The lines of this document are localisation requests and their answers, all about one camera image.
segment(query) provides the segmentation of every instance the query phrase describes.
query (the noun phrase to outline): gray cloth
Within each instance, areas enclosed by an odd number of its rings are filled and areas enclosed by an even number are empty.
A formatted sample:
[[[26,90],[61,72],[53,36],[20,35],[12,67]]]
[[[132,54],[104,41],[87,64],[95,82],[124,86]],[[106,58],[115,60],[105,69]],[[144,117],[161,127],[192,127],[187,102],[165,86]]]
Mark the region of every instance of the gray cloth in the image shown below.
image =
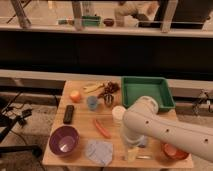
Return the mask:
[[[93,162],[106,166],[112,161],[113,144],[100,140],[89,140],[85,155]]]

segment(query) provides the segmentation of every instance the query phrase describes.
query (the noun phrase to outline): chair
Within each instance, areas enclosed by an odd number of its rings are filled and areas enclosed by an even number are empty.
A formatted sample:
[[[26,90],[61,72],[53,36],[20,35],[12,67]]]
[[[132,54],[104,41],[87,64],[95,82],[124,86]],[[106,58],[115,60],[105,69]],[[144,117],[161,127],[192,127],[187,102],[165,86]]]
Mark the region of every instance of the chair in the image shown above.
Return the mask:
[[[5,115],[0,114],[0,127],[5,127],[0,133],[0,143],[4,140],[4,138],[7,136],[7,134],[11,131],[11,129],[17,122],[21,122],[24,118],[30,115],[31,112],[25,112],[24,114],[22,114],[22,116],[16,116],[14,119],[10,119]],[[19,151],[32,151],[32,154],[35,157],[39,157],[42,154],[41,148],[37,145],[0,147],[0,154]]]

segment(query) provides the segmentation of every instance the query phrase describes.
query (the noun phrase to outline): cup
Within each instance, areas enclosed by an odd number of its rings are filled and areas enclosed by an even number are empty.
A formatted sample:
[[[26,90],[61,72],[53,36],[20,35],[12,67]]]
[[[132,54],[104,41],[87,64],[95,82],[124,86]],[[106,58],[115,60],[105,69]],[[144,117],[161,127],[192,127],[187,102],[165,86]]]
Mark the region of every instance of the cup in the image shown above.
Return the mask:
[[[115,106],[112,109],[112,116],[113,116],[113,121],[116,124],[121,124],[122,120],[123,120],[123,115],[124,112],[126,111],[125,107],[123,106]]]
[[[87,98],[87,106],[91,111],[94,111],[98,107],[98,98],[96,96],[89,96]]]

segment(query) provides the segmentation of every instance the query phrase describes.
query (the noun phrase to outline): red object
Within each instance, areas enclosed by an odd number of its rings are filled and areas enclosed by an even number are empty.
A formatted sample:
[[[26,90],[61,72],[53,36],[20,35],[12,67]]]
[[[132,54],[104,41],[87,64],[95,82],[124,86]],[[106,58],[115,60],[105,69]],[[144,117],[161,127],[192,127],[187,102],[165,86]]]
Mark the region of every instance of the red object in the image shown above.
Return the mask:
[[[112,18],[106,18],[106,19],[104,19],[103,23],[108,27],[112,27],[115,22],[114,22],[114,19],[112,19]]]
[[[105,138],[111,138],[110,133],[98,122],[97,119],[93,120],[93,124],[98,129],[98,131],[105,137]]]
[[[79,91],[74,90],[70,93],[70,99],[74,102],[74,103],[78,103],[81,100],[81,94]]]
[[[174,159],[174,160],[183,160],[189,156],[189,153],[176,148],[175,146],[162,143],[162,150],[166,154],[167,157]]]

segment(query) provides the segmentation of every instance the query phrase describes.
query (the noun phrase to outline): purple bowl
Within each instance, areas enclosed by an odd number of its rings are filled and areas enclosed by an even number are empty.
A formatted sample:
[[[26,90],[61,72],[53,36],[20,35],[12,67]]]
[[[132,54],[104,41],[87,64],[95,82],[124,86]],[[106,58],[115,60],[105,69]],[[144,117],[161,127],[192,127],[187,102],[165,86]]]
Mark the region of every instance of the purple bowl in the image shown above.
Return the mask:
[[[50,136],[50,150],[57,156],[70,155],[78,144],[79,135],[72,126],[62,126]]]

